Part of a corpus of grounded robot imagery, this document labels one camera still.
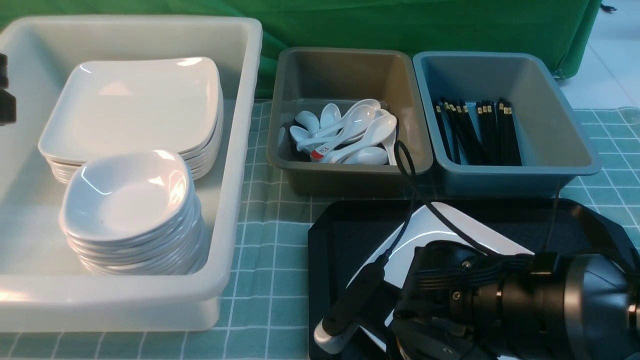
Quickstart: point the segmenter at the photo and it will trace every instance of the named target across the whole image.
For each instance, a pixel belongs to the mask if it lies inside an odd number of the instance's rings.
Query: white tile floor
[[[573,108],[640,107],[640,0],[604,0],[578,74],[561,88]]]

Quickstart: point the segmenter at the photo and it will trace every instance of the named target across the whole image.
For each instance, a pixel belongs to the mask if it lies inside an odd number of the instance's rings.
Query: bowl stack
[[[216,161],[223,118],[211,59],[90,61],[69,76],[38,149],[65,184],[88,161],[154,149],[177,153],[199,179]]]
[[[186,275],[209,255],[209,232],[186,162],[169,151],[90,161],[60,211],[67,243],[98,275]]]

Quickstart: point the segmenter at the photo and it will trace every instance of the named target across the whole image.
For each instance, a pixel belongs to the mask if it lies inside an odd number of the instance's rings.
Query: green cloth
[[[533,54],[569,78],[578,70],[599,0],[2,0],[0,26],[59,14],[253,17],[264,43],[257,97],[271,97],[278,54],[290,46]]]

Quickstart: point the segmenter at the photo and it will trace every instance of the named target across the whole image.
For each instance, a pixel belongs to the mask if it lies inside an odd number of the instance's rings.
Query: gray plastic bin
[[[575,176],[602,164],[546,67],[534,56],[509,53],[425,52],[413,58],[444,190],[453,197],[550,197]],[[462,165],[445,153],[432,99],[513,104],[521,167]]]
[[[267,157],[291,189],[317,196],[397,197],[405,180],[390,165],[311,163],[296,151],[289,128],[301,110],[317,115],[329,102],[344,114],[362,99],[377,99],[398,118],[399,135],[416,171],[433,163],[429,133],[411,59],[396,51],[292,48],[283,51],[273,92]]]

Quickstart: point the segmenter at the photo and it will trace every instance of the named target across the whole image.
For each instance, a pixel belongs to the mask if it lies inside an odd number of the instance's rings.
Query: black chopsticks
[[[440,98],[440,102],[433,101],[433,107],[447,158],[454,163],[461,163],[461,148],[469,165],[522,166],[513,106],[507,100],[500,98],[497,104],[479,101],[467,106],[463,100]],[[451,132],[453,152],[445,123]]]

